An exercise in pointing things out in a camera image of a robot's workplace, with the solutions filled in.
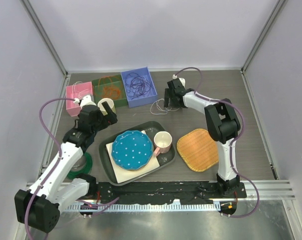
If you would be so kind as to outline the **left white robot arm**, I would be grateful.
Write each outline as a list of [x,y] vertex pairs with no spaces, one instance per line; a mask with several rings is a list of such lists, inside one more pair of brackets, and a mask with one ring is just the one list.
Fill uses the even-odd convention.
[[51,232],[59,221],[61,212],[77,199],[93,199],[97,193],[96,178],[79,174],[60,189],[73,165],[94,142],[96,134],[117,122],[117,116],[106,101],[106,113],[91,101],[80,101],[81,110],[75,125],[66,132],[63,142],[57,144],[58,152],[42,175],[27,189],[19,190],[15,197],[17,219],[25,225],[29,239],[31,228]]

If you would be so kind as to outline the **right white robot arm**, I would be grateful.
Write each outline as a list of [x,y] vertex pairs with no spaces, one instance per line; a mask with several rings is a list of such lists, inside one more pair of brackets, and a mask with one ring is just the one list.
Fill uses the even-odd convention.
[[204,114],[208,133],[217,142],[219,163],[216,190],[221,197],[229,197],[240,184],[234,147],[241,126],[233,105],[228,99],[212,99],[193,89],[186,89],[185,80],[177,76],[167,85],[165,107],[192,108]]

